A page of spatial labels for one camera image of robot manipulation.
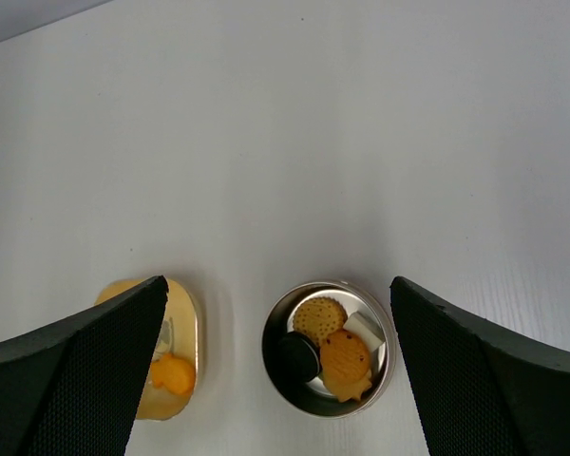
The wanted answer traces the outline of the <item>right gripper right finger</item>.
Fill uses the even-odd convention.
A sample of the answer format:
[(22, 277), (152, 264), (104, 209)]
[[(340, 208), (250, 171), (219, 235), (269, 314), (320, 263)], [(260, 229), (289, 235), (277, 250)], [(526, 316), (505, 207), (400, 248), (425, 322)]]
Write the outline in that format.
[(402, 276), (390, 306), (432, 455), (570, 455), (570, 351)]

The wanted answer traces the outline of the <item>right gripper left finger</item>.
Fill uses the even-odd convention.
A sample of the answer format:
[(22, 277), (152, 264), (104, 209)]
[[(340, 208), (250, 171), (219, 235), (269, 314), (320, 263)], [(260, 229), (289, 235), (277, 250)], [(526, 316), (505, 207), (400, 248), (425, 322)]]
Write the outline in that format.
[(0, 342), (0, 455), (122, 455), (167, 301), (153, 276)]

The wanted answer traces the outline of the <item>white block sweet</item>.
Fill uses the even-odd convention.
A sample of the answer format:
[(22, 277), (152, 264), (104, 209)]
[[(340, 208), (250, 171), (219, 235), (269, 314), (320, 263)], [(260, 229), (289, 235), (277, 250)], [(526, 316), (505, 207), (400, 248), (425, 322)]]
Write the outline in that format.
[(358, 336), (370, 353), (376, 352), (385, 343), (384, 335), (360, 312), (352, 313), (343, 325), (343, 329)]

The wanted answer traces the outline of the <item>orange fish cookie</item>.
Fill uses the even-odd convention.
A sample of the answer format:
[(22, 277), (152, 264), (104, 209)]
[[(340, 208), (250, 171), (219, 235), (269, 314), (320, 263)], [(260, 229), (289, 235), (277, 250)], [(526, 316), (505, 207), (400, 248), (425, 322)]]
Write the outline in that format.
[(323, 383), (340, 403), (360, 402), (371, 388), (371, 355), (356, 334), (332, 332), (320, 348)]

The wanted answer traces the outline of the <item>round beige biscuit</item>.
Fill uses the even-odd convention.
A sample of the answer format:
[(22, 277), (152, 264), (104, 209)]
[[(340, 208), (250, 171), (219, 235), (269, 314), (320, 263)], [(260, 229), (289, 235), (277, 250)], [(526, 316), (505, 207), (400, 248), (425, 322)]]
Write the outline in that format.
[(315, 297), (297, 307), (293, 329), (309, 337), (320, 348), (330, 334), (343, 328), (347, 319), (345, 309), (337, 300)]

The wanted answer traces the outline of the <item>black sandwich cookie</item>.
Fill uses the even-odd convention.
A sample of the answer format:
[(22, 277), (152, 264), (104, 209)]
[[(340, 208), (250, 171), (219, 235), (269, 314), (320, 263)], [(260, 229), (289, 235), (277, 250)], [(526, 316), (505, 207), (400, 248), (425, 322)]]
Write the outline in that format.
[(318, 348), (301, 332), (287, 332), (277, 342), (281, 370), (298, 382), (308, 383), (321, 372)]

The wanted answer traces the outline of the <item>round metal lunch box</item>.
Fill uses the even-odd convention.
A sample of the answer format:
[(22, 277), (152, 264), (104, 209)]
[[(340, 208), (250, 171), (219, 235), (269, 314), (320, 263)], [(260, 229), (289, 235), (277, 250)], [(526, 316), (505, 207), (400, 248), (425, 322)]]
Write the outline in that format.
[[(281, 370), (277, 342), (294, 332), (293, 319), (297, 307), (315, 297), (337, 300), (348, 316), (360, 312), (384, 335), (385, 343), (370, 353), (371, 388), (360, 402), (340, 403), (323, 383), (321, 372), (308, 383), (289, 378)], [(320, 418), (336, 419), (354, 415), (370, 407), (385, 390), (394, 372), (395, 330), (385, 306), (362, 288), (344, 280), (318, 280), (300, 284), (282, 296), (271, 309), (262, 333), (261, 353), (264, 368), (275, 390), (296, 409)]]

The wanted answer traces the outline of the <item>yellow food container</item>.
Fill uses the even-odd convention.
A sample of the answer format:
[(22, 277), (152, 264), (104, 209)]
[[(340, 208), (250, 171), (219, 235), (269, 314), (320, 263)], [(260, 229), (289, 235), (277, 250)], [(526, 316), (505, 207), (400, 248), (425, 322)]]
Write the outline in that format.
[(189, 403), (200, 377), (200, 324), (194, 300), (176, 280), (169, 278), (167, 285), (167, 302), (151, 363), (167, 353), (186, 359), (196, 368), (196, 384), (187, 395), (157, 389), (152, 385), (149, 367), (137, 409), (138, 420), (163, 421), (180, 413)]

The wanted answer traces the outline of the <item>orange fish cracker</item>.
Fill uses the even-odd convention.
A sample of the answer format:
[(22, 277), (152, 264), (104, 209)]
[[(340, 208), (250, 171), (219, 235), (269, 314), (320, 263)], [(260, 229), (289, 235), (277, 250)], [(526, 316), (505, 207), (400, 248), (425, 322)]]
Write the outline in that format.
[(175, 395), (191, 393), (196, 384), (196, 368), (186, 359), (167, 353), (150, 364), (152, 385)]

